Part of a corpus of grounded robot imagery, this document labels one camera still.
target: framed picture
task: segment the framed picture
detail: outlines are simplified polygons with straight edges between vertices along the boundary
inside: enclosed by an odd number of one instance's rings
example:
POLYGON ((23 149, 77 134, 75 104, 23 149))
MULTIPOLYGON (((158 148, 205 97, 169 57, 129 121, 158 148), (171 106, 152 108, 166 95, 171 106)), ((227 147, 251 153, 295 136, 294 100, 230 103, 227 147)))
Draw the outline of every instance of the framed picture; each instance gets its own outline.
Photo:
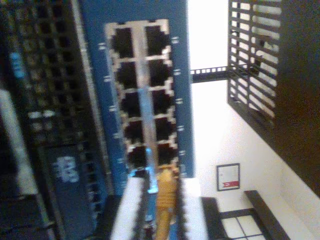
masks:
POLYGON ((216 166, 216 187, 218 191, 240 188, 240 163, 216 166))

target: white wall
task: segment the white wall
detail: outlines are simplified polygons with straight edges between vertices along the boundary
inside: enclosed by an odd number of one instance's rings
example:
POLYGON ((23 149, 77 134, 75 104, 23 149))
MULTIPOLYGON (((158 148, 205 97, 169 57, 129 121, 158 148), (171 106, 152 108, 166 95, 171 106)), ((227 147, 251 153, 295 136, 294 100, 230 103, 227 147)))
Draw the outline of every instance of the white wall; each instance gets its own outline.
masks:
POLYGON ((191 69, 227 65, 227 19, 227 0, 188 0, 191 69))
POLYGON ((281 195, 316 239, 320 239, 320 198, 284 163, 281 195))
POLYGON ((228 105, 227 81, 192 85, 195 174, 221 212, 252 208, 258 190, 291 240, 320 239, 320 200, 228 105), (217 191, 216 166, 240 163, 240 189, 217 191))
POLYGON ((195 172, 201 193, 217 197, 222 212, 252 207, 245 190, 281 192, 282 160, 228 105, 227 81, 192 85, 195 172), (240 189, 217 191, 216 166, 240 163, 240 189))

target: metal grille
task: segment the metal grille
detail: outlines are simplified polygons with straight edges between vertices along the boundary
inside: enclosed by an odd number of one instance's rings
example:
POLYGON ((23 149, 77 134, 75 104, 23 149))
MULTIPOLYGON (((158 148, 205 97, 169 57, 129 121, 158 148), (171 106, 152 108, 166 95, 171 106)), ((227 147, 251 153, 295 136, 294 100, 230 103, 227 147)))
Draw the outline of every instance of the metal grille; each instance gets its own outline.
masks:
POLYGON ((192 76, 192 82, 194 84, 202 83, 202 82, 226 80, 228 78, 226 66, 194 69, 194 70, 190 70, 190 74, 192 76))
POLYGON ((275 125, 280 2, 230 0, 228 98, 265 129, 275 125))
POLYGON ((28 118, 35 147, 77 144, 87 175, 93 218, 102 211, 95 153, 87 123, 82 70, 73 17, 65 1, 33 1, 3 5, 8 37, 20 50, 31 85, 28 118))

